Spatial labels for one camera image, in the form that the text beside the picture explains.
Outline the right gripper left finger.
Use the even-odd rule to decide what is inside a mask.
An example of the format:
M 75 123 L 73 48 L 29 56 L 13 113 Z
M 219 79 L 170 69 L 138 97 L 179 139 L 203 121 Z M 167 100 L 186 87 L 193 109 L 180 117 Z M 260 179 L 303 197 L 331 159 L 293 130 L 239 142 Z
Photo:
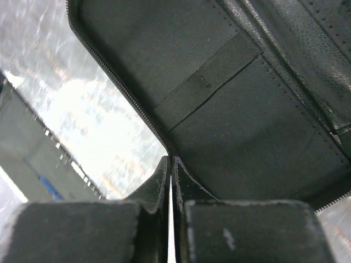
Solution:
M 1 262 L 166 262 L 171 160 L 121 200 L 28 202 L 5 223 Z

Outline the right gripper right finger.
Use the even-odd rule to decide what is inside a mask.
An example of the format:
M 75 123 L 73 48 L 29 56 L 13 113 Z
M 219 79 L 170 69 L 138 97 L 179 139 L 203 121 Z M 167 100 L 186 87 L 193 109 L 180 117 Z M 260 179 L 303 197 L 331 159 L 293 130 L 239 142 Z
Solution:
M 335 262 L 308 204 L 217 199 L 179 157 L 171 176 L 177 262 Z

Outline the black zip tool case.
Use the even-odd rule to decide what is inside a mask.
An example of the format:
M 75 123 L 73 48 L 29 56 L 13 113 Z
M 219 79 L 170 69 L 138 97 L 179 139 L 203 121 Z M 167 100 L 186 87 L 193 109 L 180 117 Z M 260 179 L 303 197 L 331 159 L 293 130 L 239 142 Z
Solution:
M 350 1 L 68 1 L 75 35 L 216 199 L 350 191 Z

